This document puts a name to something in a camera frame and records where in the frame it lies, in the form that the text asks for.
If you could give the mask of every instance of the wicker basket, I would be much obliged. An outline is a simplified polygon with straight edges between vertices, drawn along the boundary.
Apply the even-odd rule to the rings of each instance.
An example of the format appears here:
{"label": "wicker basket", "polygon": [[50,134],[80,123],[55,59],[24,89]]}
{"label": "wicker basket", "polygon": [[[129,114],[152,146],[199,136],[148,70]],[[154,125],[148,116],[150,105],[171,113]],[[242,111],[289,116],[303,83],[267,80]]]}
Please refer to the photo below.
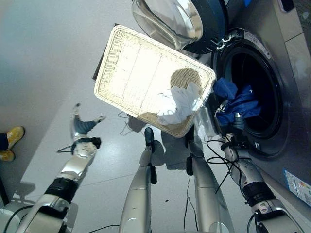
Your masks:
{"label": "wicker basket", "polygon": [[175,137],[183,137],[195,113],[185,121],[163,126],[157,122],[159,93],[173,86],[200,88],[199,105],[208,97],[215,73],[209,67],[124,26],[113,28],[98,72],[95,95]]}

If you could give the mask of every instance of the yellow boot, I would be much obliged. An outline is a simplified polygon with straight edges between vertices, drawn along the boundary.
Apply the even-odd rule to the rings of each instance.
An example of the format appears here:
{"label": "yellow boot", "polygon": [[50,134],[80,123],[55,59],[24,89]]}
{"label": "yellow boot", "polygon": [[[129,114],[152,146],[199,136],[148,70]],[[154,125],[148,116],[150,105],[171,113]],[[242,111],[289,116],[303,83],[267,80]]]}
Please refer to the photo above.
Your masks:
{"label": "yellow boot", "polygon": [[15,155],[12,151],[0,151],[0,161],[11,162],[15,159]]}
{"label": "yellow boot", "polygon": [[9,132],[6,133],[6,137],[9,142],[9,147],[7,150],[10,150],[14,144],[19,141],[25,134],[24,127],[17,126],[11,129]]}

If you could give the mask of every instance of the white laundry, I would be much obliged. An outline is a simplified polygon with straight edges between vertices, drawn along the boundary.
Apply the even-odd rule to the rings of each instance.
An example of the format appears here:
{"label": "white laundry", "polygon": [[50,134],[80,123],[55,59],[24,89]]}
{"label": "white laundry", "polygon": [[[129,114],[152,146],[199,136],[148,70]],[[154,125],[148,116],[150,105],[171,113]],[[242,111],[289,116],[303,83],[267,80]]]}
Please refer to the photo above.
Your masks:
{"label": "white laundry", "polygon": [[161,125],[173,125],[184,121],[198,108],[199,87],[189,83],[187,89],[173,86],[171,90],[159,94],[162,109],[157,114]]}

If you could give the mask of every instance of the black cable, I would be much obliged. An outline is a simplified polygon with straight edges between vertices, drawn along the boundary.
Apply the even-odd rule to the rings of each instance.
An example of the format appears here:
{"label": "black cable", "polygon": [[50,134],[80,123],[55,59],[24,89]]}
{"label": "black cable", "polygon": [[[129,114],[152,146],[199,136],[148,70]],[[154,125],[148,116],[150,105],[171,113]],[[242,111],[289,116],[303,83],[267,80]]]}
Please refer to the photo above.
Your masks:
{"label": "black cable", "polygon": [[12,219],[14,218],[14,216],[15,216],[16,214],[18,214],[18,213],[19,213],[20,211],[22,211],[22,210],[29,209],[29,208],[31,208],[31,207],[33,207],[33,206],[32,206],[32,205],[28,205],[28,206],[24,206],[24,207],[19,208],[18,210],[16,210],[16,211],[12,214],[12,216],[9,218],[8,222],[6,223],[6,225],[5,225],[5,227],[4,227],[4,230],[3,230],[3,233],[6,233],[6,231],[8,230],[8,227],[9,227],[9,225],[10,225],[10,222],[12,221]]}
{"label": "black cable", "polygon": [[216,154],[219,158],[222,159],[222,157],[221,157],[218,153],[216,153],[216,152],[209,146],[209,144],[208,144],[209,142],[222,142],[222,143],[224,143],[224,142],[223,142],[223,141],[220,141],[220,140],[209,140],[209,141],[206,142],[207,147],[208,147],[212,152],[214,152],[214,154]]}
{"label": "black cable", "polygon": [[184,214],[184,231],[186,231],[186,214],[187,214],[187,208],[188,208],[189,182],[190,182],[190,176],[189,176],[188,183],[187,183],[186,208],[185,208],[185,214]]}
{"label": "black cable", "polygon": [[108,227],[119,227],[120,225],[117,225],[117,224],[112,224],[112,225],[109,225],[109,226],[105,226],[105,227],[102,227],[102,228],[99,228],[99,229],[96,229],[96,230],[93,230],[91,232],[87,232],[87,233],[93,233],[93,232],[96,232],[96,231],[99,231],[101,229],[105,229],[105,228],[108,228]]}
{"label": "black cable", "polygon": [[21,224],[22,220],[26,217],[27,214],[25,214],[19,221],[19,225]]}
{"label": "black cable", "polygon": [[196,230],[199,231],[198,230],[198,223],[197,223],[197,219],[196,219],[195,208],[194,208],[192,202],[190,201],[190,197],[188,196],[190,178],[191,178],[191,176],[189,176],[188,183],[187,183],[186,208],[185,208],[185,214],[184,214],[184,231],[186,231],[186,215],[187,215],[187,209],[188,209],[188,202],[190,203],[190,205],[193,208],[194,219],[195,219],[195,227],[196,227]]}
{"label": "black cable", "polygon": [[249,233],[249,228],[250,228],[250,226],[251,226],[251,222],[252,222],[253,218],[254,218],[254,215],[252,215],[252,216],[249,218],[249,220],[248,220],[246,233]]}
{"label": "black cable", "polygon": [[[231,141],[229,140],[229,138],[227,137],[227,135],[225,136],[225,138],[228,140],[229,143],[231,143]],[[206,142],[207,147],[208,147],[212,152],[214,152],[214,153],[217,155],[217,157],[211,157],[211,158],[207,159],[207,162],[208,162],[209,164],[226,164],[226,166],[227,166],[227,168],[228,168],[228,172],[227,172],[226,176],[225,176],[224,179],[222,180],[221,184],[218,186],[218,188],[217,188],[217,190],[216,190],[215,193],[218,192],[218,190],[220,189],[221,185],[224,183],[225,179],[226,179],[227,176],[230,174],[232,167],[234,166],[234,167],[239,171],[239,184],[237,184],[237,185],[239,186],[240,192],[242,193],[243,197],[245,198],[245,195],[244,195],[244,193],[243,193],[243,191],[242,191],[242,188],[241,188],[242,171],[241,171],[240,168],[237,167],[234,163],[235,163],[235,162],[238,162],[240,159],[249,159],[249,160],[251,160],[251,159],[250,159],[250,158],[247,158],[247,157],[239,157],[238,152],[236,152],[236,153],[237,153],[237,159],[234,160],[234,161],[230,161],[230,160],[228,160],[228,159],[226,159],[226,158],[221,157],[218,153],[216,153],[216,152],[208,145],[209,142],[222,142],[222,143],[223,143],[223,141],[220,141],[220,140],[209,140],[209,141]],[[218,162],[211,162],[211,160],[213,160],[213,159],[221,159],[222,162],[219,162],[219,163],[218,163]]]}
{"label": "black cable", "polygon": [[195,208],[194,208],[194,206],[193,206],[192,202],[190,201],[190,197],[188,197],[188,201],[189,201],[190,205],[191,205],[191,206],[192,206],[192,208],[193,208],[196,230],[197,230],[197,231],[199,231],[199,229],[198,229],[198,222],[197,222],[197,220],[196,220],[196,212],[195,212]]}
{"label": "black cable", "polygon": [[59,149],[59,150],[57,151],[57,153],[71,153],[70,150],[63,151],[64,149],[71,148],[71,147],[72,147],[72,146],[67,146],[67,147],[64,147],[64,148],[62,148],[62,149]]}

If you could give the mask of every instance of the blue cloth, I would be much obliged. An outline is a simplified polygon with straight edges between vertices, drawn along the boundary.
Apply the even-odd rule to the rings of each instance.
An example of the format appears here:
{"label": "blue cloth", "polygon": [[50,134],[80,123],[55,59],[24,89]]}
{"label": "blue cloth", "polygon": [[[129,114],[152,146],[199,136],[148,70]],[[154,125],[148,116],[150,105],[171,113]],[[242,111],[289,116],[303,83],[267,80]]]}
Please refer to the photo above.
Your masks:
{"label": "blue cloth", "polygon": [[234,83],[220,78],[213,86],[214,93],[229,99],[223,112],[217,112],[216,118],[221,126],[234,122],[234,114],[241,113],[242,118],[255,117],[259,115],[261,107],[254,95],[251,86],[247,85],[238,92]]}
{"label": "blue cloth", "polygon": [[244,5],[248,7],[248,5],[251,3],[252,0],[244,0]]}
{"label": "blue cloth", "polygon": [[217,96],[232,100],[235,98],[238,88],[234,83],[227,81],[225,78],[220,78],[214,84],[213,90]]}

